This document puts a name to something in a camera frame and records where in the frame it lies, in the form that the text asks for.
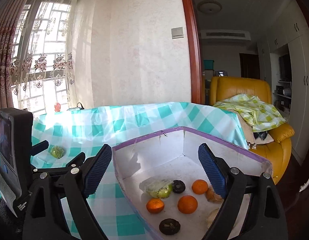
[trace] green and white checkered cloth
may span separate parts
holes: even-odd
[[[179,102],[103,106],[37,117],[32,127],[32,144],[47,140],[49,149],[32,157],[31,163],[37,168],[62,167],[80,152],[87,158],[95,156],[104,143],[113,147],[177,126],[194,128],[248,149],[238,117],[218,108]],[[62,158],[56,159],[49,153],[54,145],[65,150]],[[87,201],[110,240],[152,239],[124,198],[112,162],[96,193]],[[65,198],[62,206],[72,235],[80,238]]]
[[[268,131],[286,122],[273,105],[261,101],[257,96],[239,94],[215,103],[214,107],[237,111],[253,127],[253,132]]]

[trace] device screen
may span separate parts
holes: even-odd
[[[0,115],[0,153],[14,167],[11,149],[11,122]]]

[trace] yellow armchair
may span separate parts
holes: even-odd
[[[209,104],[233,97],[238,94],[258,96],[261,101],[272,104],[271,90],[267,82],[250,78],[213,77],[210,83]],[[273,169],[272,179],[275,184],[282,178],[291,156],[291,139],[293,128],[284,123],[269,131],[273,142],[257,145],[250,151],[267,158]]]

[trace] floor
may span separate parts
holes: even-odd
[[[302,169],[291,156],[284,176],[277,184],[277,189],[285,209],[289,240],[309,239],[309,186],[299,193],[305,183],[301,179]]]

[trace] ceiling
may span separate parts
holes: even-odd
[[[195,9],[203,0],[194,0]],[[291,0],[215,0],[222,5],[217,14],[207,15],[197,10],[200,30],[249,31],[252,43],[263,36]]]

